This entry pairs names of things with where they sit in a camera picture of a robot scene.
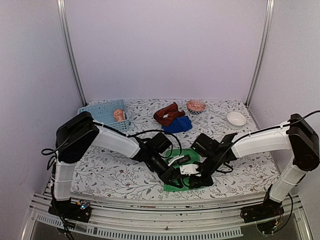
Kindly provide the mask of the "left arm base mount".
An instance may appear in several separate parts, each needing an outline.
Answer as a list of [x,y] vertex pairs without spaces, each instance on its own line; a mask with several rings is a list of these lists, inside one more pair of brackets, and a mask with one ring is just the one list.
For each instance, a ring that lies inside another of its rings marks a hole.
[[71,199],[57,201],[54,198],[50,203],[48,213],[63,219],[88,223],[91,217],[92,208],[87,201],[80,200],[72,202]]

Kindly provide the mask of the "orange bunny towel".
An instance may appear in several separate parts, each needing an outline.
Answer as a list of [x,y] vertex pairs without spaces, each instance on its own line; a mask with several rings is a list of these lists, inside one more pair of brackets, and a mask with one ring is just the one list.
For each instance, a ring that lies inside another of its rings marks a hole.
[[125,111],[122,110],[122,109],[116,109],[113,112],[113,117],[114,117],[116,122],[122,122],[122,121],[124,121],[126,119]]

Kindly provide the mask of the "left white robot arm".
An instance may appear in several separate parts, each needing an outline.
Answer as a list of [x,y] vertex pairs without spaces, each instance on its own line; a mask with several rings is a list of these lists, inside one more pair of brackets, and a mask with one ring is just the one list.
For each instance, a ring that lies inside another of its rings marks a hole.
[[181,189],[184,186],[182,174],[161,157],[171,144],[162,130],[156,130],[152,138],[139,138],[138,134],[126,135],[94,121],[87,111],[79,113],[56,131],[56,149],[53,151],[57,155],[53,185],[53,196],[57,200],[55,209],[63,217],[74,213],[74,205],[69,202],[74,170],[91,146],[143,162],[164,184]]

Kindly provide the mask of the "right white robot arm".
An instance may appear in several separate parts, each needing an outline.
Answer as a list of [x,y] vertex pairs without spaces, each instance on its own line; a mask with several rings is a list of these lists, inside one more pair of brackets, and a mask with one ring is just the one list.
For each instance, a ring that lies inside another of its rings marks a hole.
[[254,132],[227,134],[221,141],[202,133],[191,148],[205,158],[190,175],[189,187],[192,189],[213,185],[212,174],[224,163],[262,152],[291,151],[291,162],[269,188],[266,201],[258,208],[262,218],[274,214],[291,189],[307,172],[320,165],[319,136],[298,113],[279,125]]

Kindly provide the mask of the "green towel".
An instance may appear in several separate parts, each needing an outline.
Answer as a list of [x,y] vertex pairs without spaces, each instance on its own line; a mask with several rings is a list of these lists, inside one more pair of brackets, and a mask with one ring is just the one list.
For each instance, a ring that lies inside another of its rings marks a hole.
[[[167,150],[164,154],[165,158],[164,160],[169,163],[171,162],[171,160],[175,157],[177,157],[180,153],[180,150],[179,149],[173,149],[173,150]],[[199,162],[200,161],[200,155],[197,154],[194,150],[192,150],[191,148],[184,148],[182,149],[182,152],[181,152],[181,155],[182,156],[186,156],[186,155],[189,155],[190,157],[190,160],[189,161],[185,161],[184,163],[181,163],[179,164],[178,163],[178,160],[176,160],[172,166],[175,168],[175,169],[179,169],[180,166],[182,165],[188,165],[188,164],[192,164],[193,162]],[[176,186],[172,186],[172,185],[169,185],[169,184],[164,184],[164,191],[165,192],[168,192],[168,193],[173,193],[173,192],[186,192],[186,191],[191,191],[191,190],[200,190],[200,189],[204,189],[204,187],[199,187],[197,189],[193,188],[189,188],[190,186],[190,183],[189,183],[189,177],[185,177],[183,180],[182,180],[182,183],[180,184],[182,186],[182,188],[178,188]]]

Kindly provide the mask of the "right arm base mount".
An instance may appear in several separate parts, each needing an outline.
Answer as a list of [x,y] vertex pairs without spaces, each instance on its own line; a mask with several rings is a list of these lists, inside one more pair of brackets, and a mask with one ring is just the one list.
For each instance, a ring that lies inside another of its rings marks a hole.
[[273,234],[284,214],[282,203],[264,199],[263,203],[241,208],[240,217],[245,223],[256,223],[257,230],[263,235]]

